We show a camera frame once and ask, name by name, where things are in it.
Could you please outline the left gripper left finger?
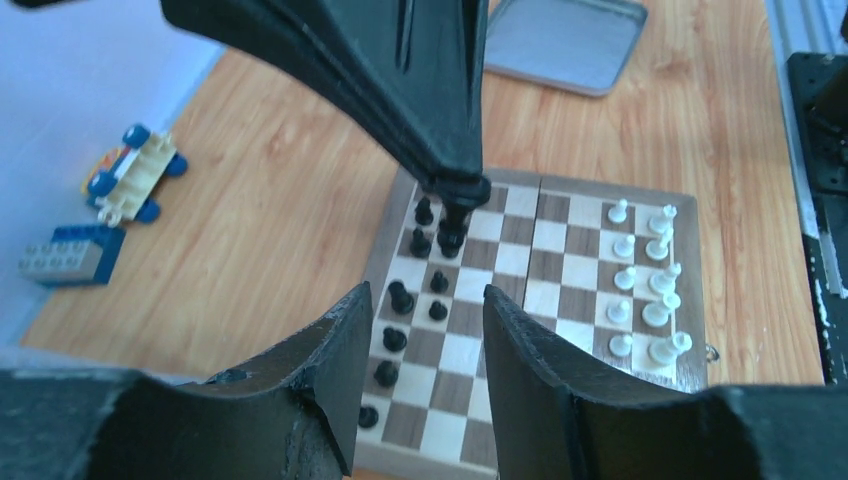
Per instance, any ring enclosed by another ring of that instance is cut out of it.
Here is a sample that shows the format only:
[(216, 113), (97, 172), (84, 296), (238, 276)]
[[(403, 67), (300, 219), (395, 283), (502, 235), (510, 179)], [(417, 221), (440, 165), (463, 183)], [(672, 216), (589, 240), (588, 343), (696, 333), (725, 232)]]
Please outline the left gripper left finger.
[(5, 479), (340, 479), (353, 470), (373, 320), (361, 283), (203, 383), (143, 371), (1, 373)]

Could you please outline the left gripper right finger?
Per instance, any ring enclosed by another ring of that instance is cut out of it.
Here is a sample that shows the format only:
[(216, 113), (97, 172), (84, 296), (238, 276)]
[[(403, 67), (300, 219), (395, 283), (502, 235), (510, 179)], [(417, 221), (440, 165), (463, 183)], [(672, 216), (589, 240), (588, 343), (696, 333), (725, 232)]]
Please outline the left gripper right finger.
[(843, 386), (718, 385), (687, 394), (559, 337), (500, 288), (484, 353), (503, 479), (843, 479)]

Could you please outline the wooden chess board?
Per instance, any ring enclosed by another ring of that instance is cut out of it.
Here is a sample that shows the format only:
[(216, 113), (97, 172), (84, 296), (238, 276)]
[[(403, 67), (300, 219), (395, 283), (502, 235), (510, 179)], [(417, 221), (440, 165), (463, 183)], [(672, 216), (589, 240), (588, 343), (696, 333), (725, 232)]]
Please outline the wooden chess board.
[(405, 479), (493, 479), (484, 290), (598, 359), (682, 392), (707, 384), (698, 208), (691, 195), (494, 170), (459, 253), (442, 202), (393, 182), (367, 263), (375, 319), (357, 467)]

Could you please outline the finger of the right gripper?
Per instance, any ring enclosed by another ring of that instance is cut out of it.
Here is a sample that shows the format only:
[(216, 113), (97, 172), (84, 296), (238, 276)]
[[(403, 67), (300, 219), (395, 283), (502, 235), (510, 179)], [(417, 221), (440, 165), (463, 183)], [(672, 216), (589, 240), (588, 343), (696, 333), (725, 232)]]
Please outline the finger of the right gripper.
[(481, 127), (487, 2), (218, 0), (161, 8), (172, 25), (307, 85), (445, 201), (488, 200)]

